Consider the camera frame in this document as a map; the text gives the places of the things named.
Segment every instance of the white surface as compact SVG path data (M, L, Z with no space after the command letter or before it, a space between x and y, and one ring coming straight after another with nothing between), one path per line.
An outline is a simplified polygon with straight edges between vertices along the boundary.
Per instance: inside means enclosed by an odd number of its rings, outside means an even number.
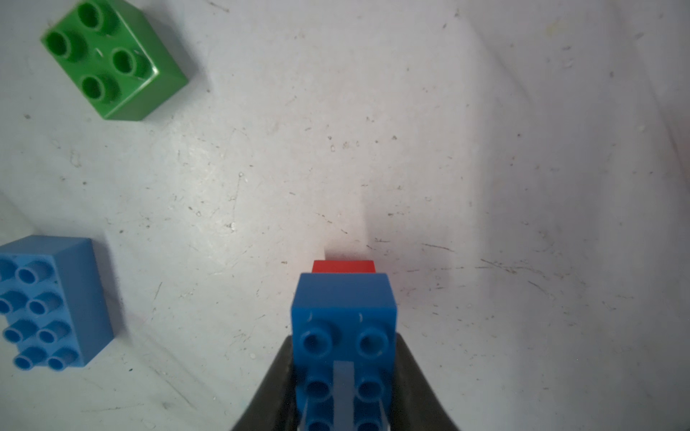
M465 431L690 426L685 2L135 4L192 76L141 123L38 43L71 0L0 6L3 240L94 238L119 331L59 374L0 343L0 428L228 429L324 254L389 273Z

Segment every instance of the lego stud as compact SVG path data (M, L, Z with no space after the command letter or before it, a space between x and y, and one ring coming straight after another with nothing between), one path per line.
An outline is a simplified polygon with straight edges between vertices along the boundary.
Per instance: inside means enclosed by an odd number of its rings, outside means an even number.
M62 305L62 299L54 293L44 292L29 301L29 311L42 316Z
M333 398L323 403L307 403L306 431L331 431L333 429Z
M20 370L29 371L34 368L34 365L43 362L44 359L46 359L45 350L29 347L14 357L14 365Z
M5 340L12 344L21 343L36 333L38 327L29 320L18 320L2 332Z
M355 400L355 429L357 431L381 431L381 409L379 403L362 403Z
M313 322L299 336L299 345L312 358L322 358L333 350L333 331L328 324Z
M376 359L388 350L388 334L383 326L369 324L359 332L356 341L357 353L365 359Z
M15 274L22 283L34 285L50 277L52 268L47 263L33 261L17 268Z
M365 403L375 403L384 393L384 382L376 369L364 368L355 375L357 398Z
M48 33L46 47L54 56L69 61L80 59L85 52L85 43L81 37L60 30L53 30Z
M70 327L66 323L60 321L52 321L44 328L39 329L39 340L44 343L51 344L64 338L70 333Z
M144 56L125 48L115 48L110 62L115 70L128 77L144 78L150 70L149 62Z
M106 75L84 75L79 82L81 92L94 102L108 103L117 97L119 92L117 82Z
M0 314L15 312L26 305L28 298L23 293L11 290L0 295Z
M11 261L0 261L0 281L9 280L14 277L17 266Z
M48 367L53 371L62 371L77 359L77 353L72 349L62 348L50 355Z
M91 30L100 34L110 34L117 24L117 16L106 5L96 1L84 1L77 6L79 22Z
M304 381L304 392L312 402L321 402L331 397L333 390L333 369L312 368Z

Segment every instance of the green lego brick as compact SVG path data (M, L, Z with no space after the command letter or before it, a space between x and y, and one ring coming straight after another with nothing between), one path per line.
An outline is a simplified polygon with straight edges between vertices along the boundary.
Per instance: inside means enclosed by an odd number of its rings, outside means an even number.
M141 120L188 82L144 14L124 0L80 2L41 42L108 120Z

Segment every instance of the blue lego brick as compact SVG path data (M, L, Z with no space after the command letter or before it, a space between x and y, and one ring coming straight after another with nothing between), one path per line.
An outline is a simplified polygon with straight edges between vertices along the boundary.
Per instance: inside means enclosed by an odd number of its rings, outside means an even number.
M113 338L91 240L34 235L0 246L0 314L18 368L85 366Z
M295 393L305 428L316 424L316 430L332 430L334 421L344 420L347 429L364 424L363 429L383 430L381 409L388 415L391 405L397 318L388 276L302 274L291 314ZM351 363L353 376L334 373L334 363ZM339 418L339 411L349 416Z

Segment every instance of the lego duplo brick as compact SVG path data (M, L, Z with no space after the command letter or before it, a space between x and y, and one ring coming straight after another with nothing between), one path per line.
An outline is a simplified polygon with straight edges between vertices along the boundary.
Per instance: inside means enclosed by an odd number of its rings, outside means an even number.
M376 267L374 261L314 261L311 272L364 274L376 272Z
M188 81L124 0L82 1L41 41L105 119L141 120Z
M0 246L0 314L18 368L85 366L113 338L91 240L33 235Z
M388 413L391 404L397 318L388 276L302 274L291 314L297 408L307 429L329 430L344 421L347 428L382 430L380 411ZM343 377L348 369L352 375ZM343 385L351 388L343 391Z

